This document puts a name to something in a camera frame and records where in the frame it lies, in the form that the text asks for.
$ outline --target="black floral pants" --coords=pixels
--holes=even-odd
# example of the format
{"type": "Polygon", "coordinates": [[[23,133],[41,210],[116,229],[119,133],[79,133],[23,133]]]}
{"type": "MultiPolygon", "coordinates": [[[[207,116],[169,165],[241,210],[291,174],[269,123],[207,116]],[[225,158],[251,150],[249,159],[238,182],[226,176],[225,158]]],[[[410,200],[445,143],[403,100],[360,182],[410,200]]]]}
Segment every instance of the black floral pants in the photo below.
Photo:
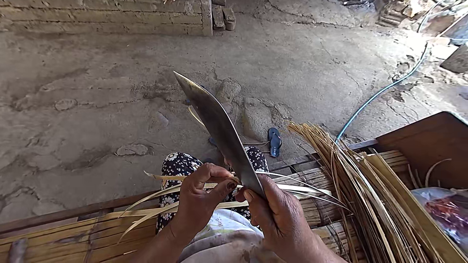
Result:
{"type": "MultiPolygon", "coordinates": [[[[262,151],[260,151],[260,149],[253,146],[245,146],[244,149],[255,171],[268,172],[268,164],[266,162],[265,156],[263,155],[262,151]]],[[[161,172],[163,176],[187,176],[195,172],[197,168],[202,164],[203,163],[200,160],[189,154],[171,153],[166,157],[166,159],[164,159],[164,162],[162,163],[161,172]]],[[[174,185],[178,185],[180,183],[181,181],[162,180],[161,190],[164,190],[174,185]]],[[[234,189],[232,192],[230,192],[223,202],[234,202],[234,194],[236,193],[236,191],[237,189],[234,189]]],[[[161,196],[159,200],[159,207],[165,207],[177,201],[179,201],[178,192],[166,194],[161,196]]],[[[233,207],[228,209],[235,211],[247,218],[248,220],[250,220],[250,211],[248,207],[233,207]]],[[[176,213],[165,213],[159,215],[156,223],[157,231],[161,231],[171,221],[175,214],[176,213]]]]}

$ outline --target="left hand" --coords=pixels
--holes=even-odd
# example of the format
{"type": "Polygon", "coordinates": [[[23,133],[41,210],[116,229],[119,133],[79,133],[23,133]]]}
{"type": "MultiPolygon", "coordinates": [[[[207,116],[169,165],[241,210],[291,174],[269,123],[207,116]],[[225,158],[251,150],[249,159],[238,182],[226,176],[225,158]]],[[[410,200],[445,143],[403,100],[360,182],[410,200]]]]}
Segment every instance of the left hand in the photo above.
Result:
{"type": "Polygon", "coordinates": [[[200,232],[216,206],[236,188],[237,181],[226,169],[205,163],[184,179],[180,188],[179,207],[171,222],[174,235],[191,240],[200,232]],[[205,183],[218,183],[210,192],[203,190],[205,183]]]}

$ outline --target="blue flip-flop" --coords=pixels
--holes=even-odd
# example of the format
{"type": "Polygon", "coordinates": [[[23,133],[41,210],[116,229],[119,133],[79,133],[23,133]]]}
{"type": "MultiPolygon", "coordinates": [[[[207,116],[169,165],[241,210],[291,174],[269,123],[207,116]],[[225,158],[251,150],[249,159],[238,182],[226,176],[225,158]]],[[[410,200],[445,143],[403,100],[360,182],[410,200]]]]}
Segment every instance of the blue flip-flop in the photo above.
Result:
{"type": "Polygon", "coordinates": [[[273,157],[279,157],[279,148],[283,144],[277,128],[268,130],[268,140],[270,141],[270,153],[273,157]]]}

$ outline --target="wrist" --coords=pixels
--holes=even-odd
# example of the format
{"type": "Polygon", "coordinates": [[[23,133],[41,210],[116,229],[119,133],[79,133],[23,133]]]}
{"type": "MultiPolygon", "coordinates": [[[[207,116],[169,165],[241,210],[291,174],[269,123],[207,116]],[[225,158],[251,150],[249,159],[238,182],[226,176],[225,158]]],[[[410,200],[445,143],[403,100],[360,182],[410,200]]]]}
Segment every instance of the wrist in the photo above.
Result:
{"type": "Polygon", "coordinates": [[[193,227],[187,224],[186,220],[181,220],[176,214],[171,222],[166,226],[171,232],[171,242],[174,242],[181,246],[186,246],[192,241],[198,231],[195,231],[193,227]]]}

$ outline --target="dirt floor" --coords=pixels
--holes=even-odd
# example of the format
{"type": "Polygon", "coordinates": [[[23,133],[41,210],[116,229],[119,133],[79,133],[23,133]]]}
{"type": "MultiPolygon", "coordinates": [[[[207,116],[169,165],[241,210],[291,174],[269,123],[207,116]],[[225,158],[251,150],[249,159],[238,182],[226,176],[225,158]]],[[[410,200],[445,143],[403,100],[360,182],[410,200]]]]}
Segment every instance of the dirt floor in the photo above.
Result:
{"type": "MultiPolygon", "coordinates": [[[[213,37],[0,33],[0,222],[157,189],[143,170],[160,173],[174,151],[216,159],[173,70],[213,93],[223,79],[237,80],[241,92],[227,107],[240,134],[261,139],[262,125],[284,129],[290,119],[336,135],[424,48],[413,31],[374,26],[367,8],[228,1],[236,29],[213,37]],[[265,122],[257,117],[257,130],[244,130],[256,110],[265,122]],[[148,151],[117,156],[127,144],[148,151]]],[[[441,61],[428,56],[413,77],[372,102],[345,138],[372,139],[441,110],[467,117],[464,75],[439,68],[441,61]]],[[[306,154],[299,144],[284,133],[281,158],[306,154]]]]}

